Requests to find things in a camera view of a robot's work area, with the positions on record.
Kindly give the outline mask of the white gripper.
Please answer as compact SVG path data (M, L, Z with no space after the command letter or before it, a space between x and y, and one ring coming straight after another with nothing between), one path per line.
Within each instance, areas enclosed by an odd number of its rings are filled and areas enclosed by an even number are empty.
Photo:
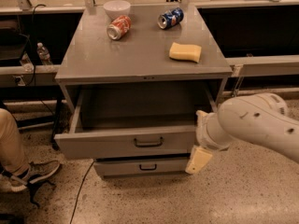
M234 138L221 127L216 113L198 110L196 115L195 132L200 147L194 146L192 148L190 159L185 168L185 172L190 175L200 172L209 163L212 158L210 151L227 150L234 141Z

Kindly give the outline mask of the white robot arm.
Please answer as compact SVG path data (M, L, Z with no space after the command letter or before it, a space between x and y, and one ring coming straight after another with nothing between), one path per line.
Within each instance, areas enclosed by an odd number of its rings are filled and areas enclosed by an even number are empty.
M235 140L252 143L299 162L299 121L289 117L286 102L274 93L238 96L223 102L215 112L196 112L197 144L185 172L198 173L217 151Z

